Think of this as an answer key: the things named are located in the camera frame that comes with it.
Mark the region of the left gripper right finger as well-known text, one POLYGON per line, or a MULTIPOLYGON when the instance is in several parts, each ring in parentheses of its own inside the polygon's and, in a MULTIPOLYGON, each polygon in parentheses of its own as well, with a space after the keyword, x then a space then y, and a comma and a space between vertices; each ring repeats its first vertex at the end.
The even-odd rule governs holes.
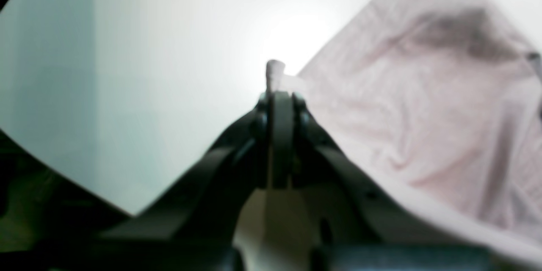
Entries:
POLYGON ((304 97, 299 93, 285 96, 287 106, 281 111, 281 124, 286 128, 290 168, 283 169, 282 178, 290 174, 295 188, 326 179, 333 182, 345 194, 363 234, 362 241, 354 244, 336 244, 329 224, 321 221, 324 243, 311 250, 310 262, 423 263, 423 246, 385 244, 369 222, 372 216, 387 210, 402 217, 409 214, 344 155, 309 112, 304 97))

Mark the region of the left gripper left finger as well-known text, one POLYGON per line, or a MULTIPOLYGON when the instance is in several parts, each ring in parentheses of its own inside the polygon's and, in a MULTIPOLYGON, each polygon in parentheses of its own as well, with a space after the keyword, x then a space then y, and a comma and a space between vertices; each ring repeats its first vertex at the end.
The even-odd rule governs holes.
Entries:
POLYGON ((233 238, 256 189, 283 187, 283 93, 264 93, 150 208, 98 245, 100 271, 244 271, 233 238))

